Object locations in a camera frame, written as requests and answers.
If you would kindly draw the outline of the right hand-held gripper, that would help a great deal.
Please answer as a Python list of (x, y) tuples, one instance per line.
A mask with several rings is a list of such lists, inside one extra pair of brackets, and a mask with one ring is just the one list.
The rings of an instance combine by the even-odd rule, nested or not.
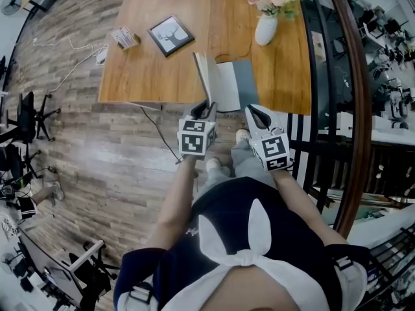
[(251, 137), (249, 145), (264, 170), (289, 168), (289, 138), (279, 123), (278, 115), (257, 104), (247, 105), (245, 114)]

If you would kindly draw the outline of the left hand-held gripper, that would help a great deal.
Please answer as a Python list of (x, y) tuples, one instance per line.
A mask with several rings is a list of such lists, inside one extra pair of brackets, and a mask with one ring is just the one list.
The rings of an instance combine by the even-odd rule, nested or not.
[(193, 104), (190, 115), (179, 120), (177, 132), (179, 153), (184, 156), (204, 157), (216, 139), (217, 103), (206, 100)]

